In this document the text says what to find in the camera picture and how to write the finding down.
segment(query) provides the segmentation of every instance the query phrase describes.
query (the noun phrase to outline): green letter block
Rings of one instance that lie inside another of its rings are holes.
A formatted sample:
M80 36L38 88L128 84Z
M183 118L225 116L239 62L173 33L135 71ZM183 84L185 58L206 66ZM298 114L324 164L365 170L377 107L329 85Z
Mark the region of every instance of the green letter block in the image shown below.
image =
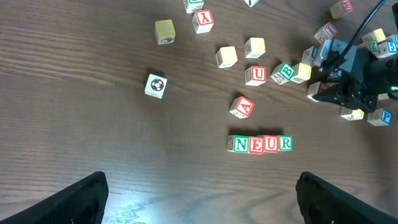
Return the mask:
M293 136L279 136L279 151L293 151Z

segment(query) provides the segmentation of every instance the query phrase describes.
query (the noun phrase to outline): wooden table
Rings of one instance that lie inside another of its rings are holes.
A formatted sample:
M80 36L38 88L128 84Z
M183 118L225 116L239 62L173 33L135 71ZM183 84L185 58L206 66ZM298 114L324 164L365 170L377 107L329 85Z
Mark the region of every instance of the wooden table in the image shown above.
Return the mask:
M0 220L96 170L110 191L103 223L303 223L295 183L305 170L398 215L396 120L346 121L307 99L308 83L269 77L300 61L328 21L349 41L378 2L353 0L333 21L335 1L206 0L215 25L201 35L182 0L0 1ZM396 32L393 3L365 32ZM163 19L174 44L156 44ZM260 59L244 58L250 37L266 40ZM215 53L229 45L239 61L219 69ZM266 84L245 86L250 65L267 67ZM169 80L162 100L144 94L152 71ZM256 104L248 119L228 112L239 95ZM380 105L396 115L393 100ZM294 152L226 151L229 134L282 133Z

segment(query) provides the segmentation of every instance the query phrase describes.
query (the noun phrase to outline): cube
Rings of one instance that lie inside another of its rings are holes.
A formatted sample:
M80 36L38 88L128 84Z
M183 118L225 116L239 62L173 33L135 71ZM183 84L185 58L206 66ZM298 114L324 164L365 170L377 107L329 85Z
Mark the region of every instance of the cube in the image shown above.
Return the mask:
M218 68L232 67L237 61L235 47L222 47L216 54Z
M264 38L252 37L244 44L244 55L246 58L259 58L266 52Z
M368 122L374 126L390 126L392 124L392 113L386 109L378 109L368 114Z
M362 41L364 43L370 40L376 40L378 43L380 43L385 39L386 36L384 35L383 29L377 29L362 36Z
M394 41L386 41L379 44L379 51L375 52L377 58L386 58L398 53L397 44Z
M205 0L184 0L184 6L187 13L193 13L202 9Z
M314 100L312 97L323 90L327 90L328 88L329 86L321 81L311 84L308 88L307 97L315 102L319 102L318 100Z
M283 85L290 81L294 75L294 68L284 62L274 69L271 78L278 84Z
M214 25L213 15L210 9L196 11L193 15L192 23L197 34L210 32Z
M150 74L147 85L145 86L145 94L162 99L164 90L166 89L167 79Z
M250 7L257 4L260 0L244 0Z
M311 78L311 66L300 62L294 65L293 69L295 73L290 81L295 83L303 83Z
M264 153L264 138L249 137L249 153L263 155Z
M315 61L315 58L317 57L319 47L318 46L312 46L309 49L307 49L303 53L303 57L301 58L301 62L304 64L307 64L311 67L314 67L315 64L313 63Z
M264 152L278 153L279 152L279 136L258 136L264 138Z
M155 35L156 35L157 44L159 45L174 43L175 30L174 30L173 21L171 21L171 19L167 19L164 21L156 21Z
M345 107L341 107L340 116L348 121L362 120L365 113L361 110L351 110Z
M228 136L227 150L229 152L249 153L249 137Z
M293 151L293 136L279 136L279 151Z
M248 118L251 114L251 111L254 108L254 103L248 100L246 97L241 96L236 98L232 103L229 112L238 118Z
M339 0L334 6L330 8L331 16L334 19L339 19L354 10L353 5L349 0Z
M267 81L267 69L262 66L251 66L245 73L246 85L259 86Z
M332 40L338 34L337 28L331 23L328 22L323 27L318 29L315 33L314 37L319 41L319 43L323 44L325 40Z
M388 94L387 93L383 93L383 94L379 94L378 96L378 100L388 100Z

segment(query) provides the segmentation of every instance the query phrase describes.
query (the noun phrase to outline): row of letter blocks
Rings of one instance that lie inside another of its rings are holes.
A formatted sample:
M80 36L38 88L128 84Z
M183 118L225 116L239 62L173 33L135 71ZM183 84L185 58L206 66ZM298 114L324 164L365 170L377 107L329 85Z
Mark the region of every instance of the row of letter blocks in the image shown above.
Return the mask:
M292 136L228 136L227 150L248 154L278 153L293 151Z

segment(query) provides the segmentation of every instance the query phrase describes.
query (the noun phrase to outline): black plastic part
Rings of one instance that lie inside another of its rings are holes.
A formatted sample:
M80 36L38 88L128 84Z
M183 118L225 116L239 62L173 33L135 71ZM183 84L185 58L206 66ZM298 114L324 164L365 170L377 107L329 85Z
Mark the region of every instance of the black plastic part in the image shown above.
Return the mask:
M373 208L323 179L303 172L296 184L305 224L396 224L398 220Z
M95 172L0 224L101 224L108 198L103 172Z

